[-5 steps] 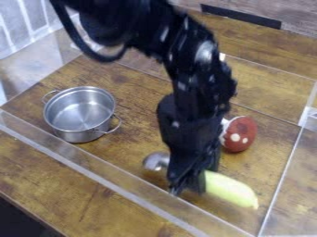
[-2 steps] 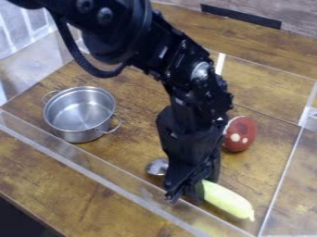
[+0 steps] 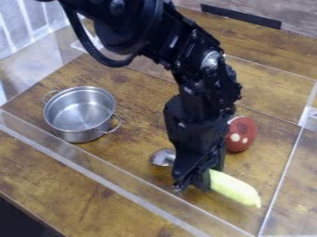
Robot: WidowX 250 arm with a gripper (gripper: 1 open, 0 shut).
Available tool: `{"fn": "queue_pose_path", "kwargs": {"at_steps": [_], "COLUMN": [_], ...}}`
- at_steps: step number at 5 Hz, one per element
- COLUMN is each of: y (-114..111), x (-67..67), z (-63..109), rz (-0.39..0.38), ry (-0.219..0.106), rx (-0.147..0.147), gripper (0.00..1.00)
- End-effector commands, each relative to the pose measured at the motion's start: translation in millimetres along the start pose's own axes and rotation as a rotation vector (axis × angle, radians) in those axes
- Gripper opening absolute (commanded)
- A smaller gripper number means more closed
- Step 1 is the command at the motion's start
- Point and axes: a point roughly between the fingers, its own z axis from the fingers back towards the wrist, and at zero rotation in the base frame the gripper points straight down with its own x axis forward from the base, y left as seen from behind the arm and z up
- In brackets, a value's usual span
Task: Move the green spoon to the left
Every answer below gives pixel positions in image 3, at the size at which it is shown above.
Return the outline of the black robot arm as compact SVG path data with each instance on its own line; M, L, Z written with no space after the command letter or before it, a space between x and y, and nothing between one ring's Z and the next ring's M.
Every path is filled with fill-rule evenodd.
M146 56L171 71L179 94L163 116L175 147L174 188L209 191L209 172L225 166L225 136L242 90L218 40L171 0L37 1L59 1L76 38L100 64L119 68Z

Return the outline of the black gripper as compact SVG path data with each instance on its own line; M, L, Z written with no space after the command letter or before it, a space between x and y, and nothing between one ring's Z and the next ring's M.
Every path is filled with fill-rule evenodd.
M163 117L168 140L175 147L174 189L182 193L194 186L202 192L207 192L209 171L222 171L225 168L227 117L221 115L189 121L191 113L185 111L178 96L166 103Z

